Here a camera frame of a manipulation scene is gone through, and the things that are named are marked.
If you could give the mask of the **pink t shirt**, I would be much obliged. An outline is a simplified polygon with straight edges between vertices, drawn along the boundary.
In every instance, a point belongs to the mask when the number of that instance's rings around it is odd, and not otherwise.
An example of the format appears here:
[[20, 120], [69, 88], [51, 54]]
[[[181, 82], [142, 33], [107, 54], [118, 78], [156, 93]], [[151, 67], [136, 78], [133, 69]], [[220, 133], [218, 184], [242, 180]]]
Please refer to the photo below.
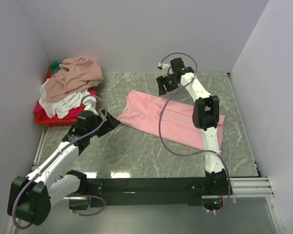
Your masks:
[[117, 117], [122, 124], [195, 149], [203, 149], [202, 136], [192, 122], [193, 106], [131, 90]]

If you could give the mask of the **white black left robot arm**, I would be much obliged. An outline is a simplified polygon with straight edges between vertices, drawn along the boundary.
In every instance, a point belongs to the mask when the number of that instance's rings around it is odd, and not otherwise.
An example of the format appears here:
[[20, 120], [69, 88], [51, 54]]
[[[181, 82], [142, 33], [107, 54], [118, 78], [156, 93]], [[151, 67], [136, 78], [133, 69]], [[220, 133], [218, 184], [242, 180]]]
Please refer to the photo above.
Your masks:
[[101, 116], [90, 110], [82, 111], [54, 153], [27, 176], [17, 176], [12, 181], [7, 214], [14, 225], [22, 229], [17, 223], [19, 219], [29, 225], [41, 225], [51, 208], [69, 195], [89, 201], [92, 196], [86, 174], [71, 170], [60, 177], [60, 173], [80, 156], [92, 137], [102, 137], [119, 124], [105, 109]]

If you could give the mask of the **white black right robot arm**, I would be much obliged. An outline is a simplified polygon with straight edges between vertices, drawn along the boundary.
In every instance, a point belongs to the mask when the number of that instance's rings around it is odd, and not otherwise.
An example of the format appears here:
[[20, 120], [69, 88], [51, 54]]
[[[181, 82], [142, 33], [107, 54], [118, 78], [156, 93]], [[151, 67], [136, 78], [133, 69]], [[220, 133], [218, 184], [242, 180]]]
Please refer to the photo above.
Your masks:
[[168, 92], [187, 90], [194, 101], [192, 122], [198, 129], [203, 141], [205, 155], [205, 184], [203, 190], [208, 194], [218, 194], [225, 190], [230, 183], [228, 169], [221, 158], [218, 143], [219, 98], [210, 94], [196, 76], [197, 69], [186, 67], [181, 58], [175, 58], [170, 64], [163, 61], [158, 63], [158, 69], [162, 71], [156, 81], [159, 95]]

